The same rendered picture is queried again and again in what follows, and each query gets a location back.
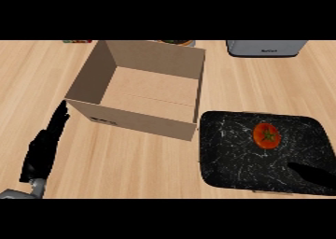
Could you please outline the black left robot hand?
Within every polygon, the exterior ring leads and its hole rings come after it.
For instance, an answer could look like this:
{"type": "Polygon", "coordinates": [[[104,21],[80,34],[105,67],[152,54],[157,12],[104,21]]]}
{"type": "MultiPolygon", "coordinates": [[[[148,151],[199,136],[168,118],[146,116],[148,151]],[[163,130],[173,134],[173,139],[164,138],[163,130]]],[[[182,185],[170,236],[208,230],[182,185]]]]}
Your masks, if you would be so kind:
{"type": "Polygon", "coordinates": [[[49,178],[53,169],[58,142],[70,117],[67,101],[62,101],[53,112],[47,128],[39,132],[30,143],[19,177],[19,181],[24,183],[37,178],[49,178]]]}

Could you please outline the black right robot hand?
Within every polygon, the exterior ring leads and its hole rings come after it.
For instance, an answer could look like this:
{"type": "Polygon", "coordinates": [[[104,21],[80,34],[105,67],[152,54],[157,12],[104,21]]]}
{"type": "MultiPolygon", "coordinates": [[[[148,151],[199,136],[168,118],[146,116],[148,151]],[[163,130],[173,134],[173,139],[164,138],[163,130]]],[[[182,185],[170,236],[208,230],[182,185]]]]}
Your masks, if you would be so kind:
{"type": "Polygon", "coordinates": [[[307,183],[336,195],[336,155],[322,123],[311,117],[300,117],[289,138],[295,140],[297,150],[288,168],[307,183]]]}

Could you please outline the red tomato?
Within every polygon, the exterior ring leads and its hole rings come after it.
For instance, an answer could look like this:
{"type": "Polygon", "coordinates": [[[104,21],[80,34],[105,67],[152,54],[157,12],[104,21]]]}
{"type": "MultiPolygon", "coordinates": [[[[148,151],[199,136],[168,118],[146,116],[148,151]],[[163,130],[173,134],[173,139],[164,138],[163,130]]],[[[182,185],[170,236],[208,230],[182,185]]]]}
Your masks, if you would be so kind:
{"type": "Polygon", "coordinates": [[[252,139],[263,149],[273,149],[282,143],[282,135],[276,126],[270,123],[258,123],[254,127],[252,139]]]}

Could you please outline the open cardboard box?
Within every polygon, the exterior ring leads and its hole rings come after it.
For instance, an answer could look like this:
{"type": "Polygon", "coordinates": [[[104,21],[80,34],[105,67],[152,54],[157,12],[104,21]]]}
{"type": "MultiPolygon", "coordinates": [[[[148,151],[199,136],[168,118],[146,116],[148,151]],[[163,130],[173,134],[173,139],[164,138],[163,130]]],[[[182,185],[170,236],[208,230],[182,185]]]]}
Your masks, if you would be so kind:
{"type": "Polygon", "coordinates": [[[101,40],[65,99],[89,120],[189,141],[199,121],[205,50],[101,40]]]}

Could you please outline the dark round bowl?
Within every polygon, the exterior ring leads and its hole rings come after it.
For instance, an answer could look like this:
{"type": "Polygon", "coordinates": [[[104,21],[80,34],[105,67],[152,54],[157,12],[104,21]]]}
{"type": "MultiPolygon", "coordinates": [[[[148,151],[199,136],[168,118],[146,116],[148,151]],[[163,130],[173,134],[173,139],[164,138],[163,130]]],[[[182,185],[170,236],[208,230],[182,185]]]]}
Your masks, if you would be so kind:
{"type": "Polygon", "coordinates": [[[158,40],[160,43],[183,46],[183,47],[195,47],[196,41],[195,40],[158,40]]]}

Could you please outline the grey appliance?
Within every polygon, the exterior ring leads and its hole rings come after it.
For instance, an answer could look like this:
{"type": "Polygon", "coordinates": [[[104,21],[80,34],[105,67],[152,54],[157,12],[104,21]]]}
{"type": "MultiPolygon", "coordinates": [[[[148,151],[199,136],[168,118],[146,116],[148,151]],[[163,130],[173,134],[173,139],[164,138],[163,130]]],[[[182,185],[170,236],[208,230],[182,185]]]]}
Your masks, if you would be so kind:
{"type": "Polygon", "coordinates": [[[235,57],[294,57],[306,40],[227,40],[229,54],[235,57]]]}

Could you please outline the black marbled tray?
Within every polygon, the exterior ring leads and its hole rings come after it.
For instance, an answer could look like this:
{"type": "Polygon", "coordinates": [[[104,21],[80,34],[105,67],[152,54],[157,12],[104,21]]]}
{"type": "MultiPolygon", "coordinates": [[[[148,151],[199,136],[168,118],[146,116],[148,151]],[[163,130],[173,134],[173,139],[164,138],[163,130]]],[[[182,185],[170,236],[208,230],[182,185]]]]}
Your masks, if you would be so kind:
{"type": "Polygon", "coordinates": [[[208,111],[199,119],[199,168],[219,188],[336,196],[336,188],[307,181],[295,162],[336,176],[336,156],[322,123],[303,116],[208,111]],[[254,141],[254,128],[272,124],[282,137],[273,149],[254,141]]]}

